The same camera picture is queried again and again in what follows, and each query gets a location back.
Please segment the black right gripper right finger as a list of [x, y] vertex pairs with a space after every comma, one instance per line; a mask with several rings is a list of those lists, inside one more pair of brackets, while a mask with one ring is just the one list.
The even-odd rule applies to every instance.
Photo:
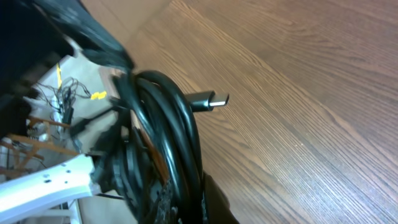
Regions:
[[160, 191], [155, 201], [155, 223], [189, 224], [239, 224], [230, 210], [226, 195], [212, 176], [204, 173], [204, 192], [202, 195], [201, 218], [190, 218], [174, 202], [174, 187], [170, 181]]

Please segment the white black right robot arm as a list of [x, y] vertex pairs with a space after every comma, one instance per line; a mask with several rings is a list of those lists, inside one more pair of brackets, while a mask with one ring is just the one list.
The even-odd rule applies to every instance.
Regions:
[[80, 1], [1, 2], [1, 137], [26, 142], [35, 124], [34, 85], [73, 44], [91, 62], [120, 71], [108, 112], [116, 121], [89, 154], [1, 185], [1, 222], [115, 190], [139, 223], [235, 223], [225, 194], [203, 170], [194, 113], [228, 103], [228, 94], [184, 94], [156, 70], [135, 72], [125, 48]]

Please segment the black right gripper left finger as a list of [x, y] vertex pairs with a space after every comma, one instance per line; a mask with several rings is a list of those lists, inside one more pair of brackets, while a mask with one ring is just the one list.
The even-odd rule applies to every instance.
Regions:
[[135, 63], [126, 49], [77, 0], [34, 0], [60, 31], [74, 40], [91, 62], [130, 72]]

